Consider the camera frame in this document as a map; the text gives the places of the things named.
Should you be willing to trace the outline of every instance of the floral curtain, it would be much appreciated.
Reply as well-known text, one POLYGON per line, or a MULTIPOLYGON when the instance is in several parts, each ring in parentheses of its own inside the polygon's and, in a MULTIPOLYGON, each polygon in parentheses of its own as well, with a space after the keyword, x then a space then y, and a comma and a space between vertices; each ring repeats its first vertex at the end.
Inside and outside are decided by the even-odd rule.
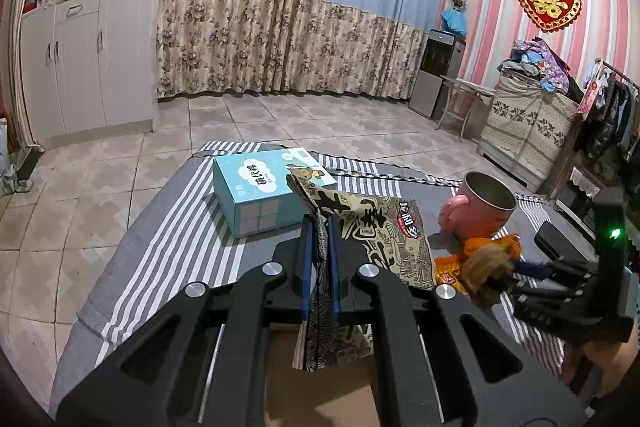
POLYGON ((160 0, 158 96, 313 90, 408 98, 426 33, 324 0, 160 0))

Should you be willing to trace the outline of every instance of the mug handle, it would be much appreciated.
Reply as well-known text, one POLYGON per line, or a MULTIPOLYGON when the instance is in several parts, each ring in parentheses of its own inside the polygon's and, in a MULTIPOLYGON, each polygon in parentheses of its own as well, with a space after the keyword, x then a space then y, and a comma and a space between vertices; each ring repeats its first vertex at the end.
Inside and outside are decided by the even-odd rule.
POLYGON ((469 198, 463 195, 453 196, 444 204, 438 214, 438 224, 444 232, 453 232, 454 226, 451 222, 451 213, 465 204, 469 204, 469 198))

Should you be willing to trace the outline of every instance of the potted plant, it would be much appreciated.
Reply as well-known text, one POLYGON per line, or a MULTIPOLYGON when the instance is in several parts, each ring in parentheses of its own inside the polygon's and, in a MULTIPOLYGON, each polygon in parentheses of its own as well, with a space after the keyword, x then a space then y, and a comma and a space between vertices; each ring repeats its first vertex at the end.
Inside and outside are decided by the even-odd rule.
POLYGON ((451 0, 453 4, 453 9, 459 11, 460 13, 464 13, 466 11, 466 0, 451 0))

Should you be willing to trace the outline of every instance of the pink striped wallpaper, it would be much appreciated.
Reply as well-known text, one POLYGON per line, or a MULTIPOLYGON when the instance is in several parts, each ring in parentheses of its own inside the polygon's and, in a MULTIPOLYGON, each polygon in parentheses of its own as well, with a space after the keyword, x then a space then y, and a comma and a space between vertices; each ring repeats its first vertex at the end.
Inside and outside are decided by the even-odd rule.
MULTIPOLYGON (((459 76, 493 86, 498 64, 509 57, 515 39, 540 36, 571 67, 580 83, 596 57, 640 80, 640 0, 583 0, 574 24, 545 34, 518 0, 467 0, 466 51, 459 76)), ((441 0, 441 9, 450 6, 441 0)))

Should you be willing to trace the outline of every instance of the white cabinet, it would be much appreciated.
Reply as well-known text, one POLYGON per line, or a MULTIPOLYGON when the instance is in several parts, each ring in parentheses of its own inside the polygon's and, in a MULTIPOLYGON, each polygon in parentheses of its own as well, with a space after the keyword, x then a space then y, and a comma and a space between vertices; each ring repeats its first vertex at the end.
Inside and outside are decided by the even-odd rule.
POLYGON ((153 130, 158 3, 59 0, 22 17, 22 84, 34 139, 54 146, 153 130))
POLYGON ((157 111, 159 0, 100 0, 100 85, 107 125, 153 119, 157 111))
POLYGON ((54 58, 67 133, 104 127, 98 72, 98 14, 56 24, 54 58))
POLYGON ((31 132, 39 140, 65 134, 54 63, 55 12, 46 6, 22 17, 22 88, 31 132))

